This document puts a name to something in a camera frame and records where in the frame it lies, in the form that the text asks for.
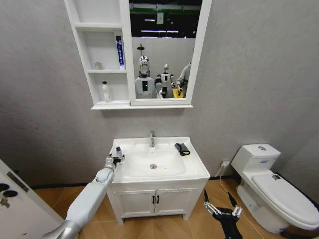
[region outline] humanoid robot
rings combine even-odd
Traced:
[[[144,47],[142,45],[138,47],[141,51],[141,57],[139,59],[140,72],[139,76],[135,79],[135,92],[137,99],[149,99],[154,97],[155,82],[150,77],[150,61],[147,56],[143,55]]]
[[[173,91],[172,91],[172,84],[174,75],[168,73],[168,64],[164,65],[164,72],[160,75],[158,74],[156,80],[155,80],[155,89],[157,92],[157,98],[161,98],[159,96],[159,91],[161,91],[162,98],[172,98],[173,97]]]
[[[65,221],[53,231],[43,235],[42,239],[75,239],[81,228],[92,220],[103,201],[106,190],[114,179],[116,164],[125,160],[125,156],[106,158],[104,168],[98,171],[93,181],[85,186],[69,207]]]

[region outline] faucet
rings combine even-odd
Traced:
[[[155,132],[154,132],[154,130],[151,130],[151,143],[150,143],[151,148],[155,147],[154,137],[155,137]]]

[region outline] wooden floor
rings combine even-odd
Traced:
[[[265,231],[252,218],[236,193],[236,181],[222,180],[227,191],[244,208],[245,216],[266,239],[282,239],[284,237]],[[38,189],[36,193],[51,206],[61,217],[65,218],[67,210],[83,187]],[[219,180],[208,181],[205,189],[210,202],[217,207],[232,208],[228,195],[219,184]],[[261,239],[249,222],[242,216],[237,227],[244,239]],[[203,196],[198,202],[188,221],[181,215],[131,218],[118,225],[106,196],[97,213],[80,233],[80,239],[224,239],[220,223],[215,220],[203,206]]]

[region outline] door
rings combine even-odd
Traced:
[[[114,192],[121,216],[154,214],[156,190]]]
[[[63,219],[0,160],[0,234],[3,239],[37,239]]]
[[[156,214],[187,213],[187,203],[196,188],[156,190]]]

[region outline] sink basin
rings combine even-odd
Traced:
[[[209,178],[189,137],[155,137],[155,147],[150,147],[150,138],[114,139],[111,153],[121,147],[125,161],[117,165],[114,183],[163,181]],[[184,143],[190,155],[181,156],[176,143]]]

